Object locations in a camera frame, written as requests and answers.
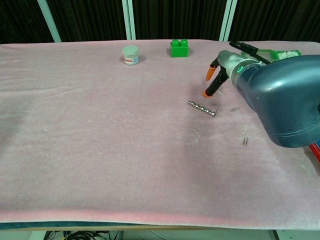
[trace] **red object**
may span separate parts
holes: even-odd
[[[309,148],[311,149],[311,151],[315,155],[316,159],[320,163],[320,148],[319,148],[319,146],[316,143],[312,143],[311,145],[309,145]]]

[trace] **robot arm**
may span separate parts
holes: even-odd
[[[220,72],[202,95],[213,96],[230,78],[275,144],[297,148],[319,140],[320,55],[270,63],[257,57],[257,48],[245,44],[244,49],[260,61],[222,50],[210,65],[206,79],[218,66]]]

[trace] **metal bead chain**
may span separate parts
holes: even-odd
[[[194,101],[188,101],[188,104],[191,105],[192,107],[196,108],[196,109],[201,110],[202,112],[210,114],[212,117],[214,117],[217,114],[218,110],[219,110],[219,108],[216,111],[212,111],[210,109],[206,109],[204,106],[200,106],[199,104],[197,104]]]

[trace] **small jar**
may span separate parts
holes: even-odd
[[[122,50],[124,55],[124,62],[127,65],[135,65],[139,62],[138,58],[138,47],[136,46],[125,46]]]

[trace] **floor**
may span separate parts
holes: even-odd
[[[0,231],[0,240],[43,240],[45,234],[45,231]],[[132,230],[124,232],[123,240],[320,240],[320,231],[278,230],[277,234],[278,238],[267,230]]]

